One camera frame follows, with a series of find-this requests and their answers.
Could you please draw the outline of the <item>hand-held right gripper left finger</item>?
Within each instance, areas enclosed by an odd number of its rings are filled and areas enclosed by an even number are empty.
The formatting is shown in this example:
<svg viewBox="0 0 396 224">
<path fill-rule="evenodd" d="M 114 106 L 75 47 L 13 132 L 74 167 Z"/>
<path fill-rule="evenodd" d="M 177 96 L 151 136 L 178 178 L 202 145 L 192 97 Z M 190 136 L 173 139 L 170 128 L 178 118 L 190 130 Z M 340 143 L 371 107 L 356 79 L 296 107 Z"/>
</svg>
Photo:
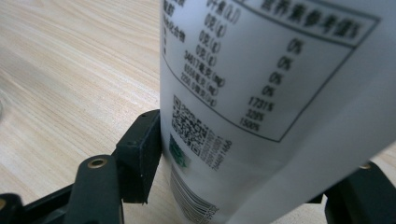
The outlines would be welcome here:
<svg viewBox="0 0 396 224">
<path fill-rule="evenodd" d="M 125 203 L 147 203 L 162 155 L 160 110 L 141 114 L 116 144 L 120 197 Z"/>
</svg>

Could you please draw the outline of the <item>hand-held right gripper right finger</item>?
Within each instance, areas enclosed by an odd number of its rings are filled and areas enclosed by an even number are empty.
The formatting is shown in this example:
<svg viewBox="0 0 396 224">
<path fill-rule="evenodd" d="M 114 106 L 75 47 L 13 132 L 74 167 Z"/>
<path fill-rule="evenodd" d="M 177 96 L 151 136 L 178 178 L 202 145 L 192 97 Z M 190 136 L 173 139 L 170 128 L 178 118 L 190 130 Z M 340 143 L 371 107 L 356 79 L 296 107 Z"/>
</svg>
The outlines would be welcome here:
<svg viewBox="0 0 396 224">
<path fill-rule="evenodd" d="M 396 187 L 372 161 L 325 195 L 328 224 L 396 224 Z"/>
</svg>

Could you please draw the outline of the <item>white labelled bottle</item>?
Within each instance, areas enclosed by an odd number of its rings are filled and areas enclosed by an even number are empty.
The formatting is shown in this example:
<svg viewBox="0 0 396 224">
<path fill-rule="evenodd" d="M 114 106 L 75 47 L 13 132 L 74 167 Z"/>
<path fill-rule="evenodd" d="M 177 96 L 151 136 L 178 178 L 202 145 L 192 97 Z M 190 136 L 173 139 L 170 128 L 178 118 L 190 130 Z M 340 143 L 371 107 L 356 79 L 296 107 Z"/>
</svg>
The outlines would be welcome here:
<svg viewBox="0 0 396 224">
<path fill-rule="evenodd" d="M 396 0 L 161 0 L 184 224 L 267 224 L 396 142 Z"/>
</svg>

